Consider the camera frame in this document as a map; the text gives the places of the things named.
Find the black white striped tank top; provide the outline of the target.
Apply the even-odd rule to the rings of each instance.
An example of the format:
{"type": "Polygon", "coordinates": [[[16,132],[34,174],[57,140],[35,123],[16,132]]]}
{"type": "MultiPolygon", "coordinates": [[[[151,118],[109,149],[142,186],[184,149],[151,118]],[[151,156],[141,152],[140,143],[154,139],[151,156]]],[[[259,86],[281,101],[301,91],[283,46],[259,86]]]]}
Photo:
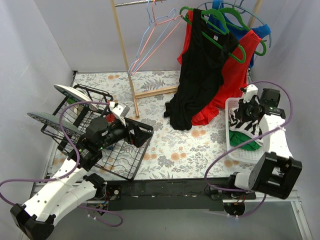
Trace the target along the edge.
{"type": "Polygon", "coordinates": [[[237,111],[237,107],[233,107],[229,110],[229,131],[243,133],[250,137],[250,139],[262,135],[262,130],[260,129],[257,120],[242,122],[236,117],[237,111]]]}

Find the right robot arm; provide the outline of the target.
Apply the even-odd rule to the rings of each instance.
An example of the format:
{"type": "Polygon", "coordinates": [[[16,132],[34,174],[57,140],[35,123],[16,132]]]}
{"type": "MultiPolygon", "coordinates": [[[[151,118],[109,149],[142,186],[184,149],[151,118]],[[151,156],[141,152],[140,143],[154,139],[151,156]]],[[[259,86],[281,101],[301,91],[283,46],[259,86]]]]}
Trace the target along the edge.
{"type": "Polygon", "coordinates": [[[250,84],[235,106],[225,103],[227,149],[240,151],[239,135],[248,138],[248,145],[260,148],[257,162],[249,173],[234,172],[228,179],[227,195],[237,199],[246,193],[260,192],[285,200],[290,195],[302,171],[302,163],[291,154],[284,129],[285,111],[278,107],[279,90],[265,88],[258,96],[258,88],[250,84]]]}

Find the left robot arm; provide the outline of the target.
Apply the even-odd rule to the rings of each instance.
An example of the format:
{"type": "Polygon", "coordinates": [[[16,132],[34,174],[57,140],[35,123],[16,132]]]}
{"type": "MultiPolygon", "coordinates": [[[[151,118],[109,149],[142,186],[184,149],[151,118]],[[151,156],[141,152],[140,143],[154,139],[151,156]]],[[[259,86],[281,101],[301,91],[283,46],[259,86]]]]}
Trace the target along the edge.
{"type": "Polygon", "coordinates": [[[59,170],[33,197],[10,209],[17,227],[31,240],[46,240],[73,209],[106,196],[105,180],[88,174],[103,157],[102,150],[121,140],[139,148],[153,133],[152,126],[129,118],[112,123],[104,117],[92,119],[59,170]]]}

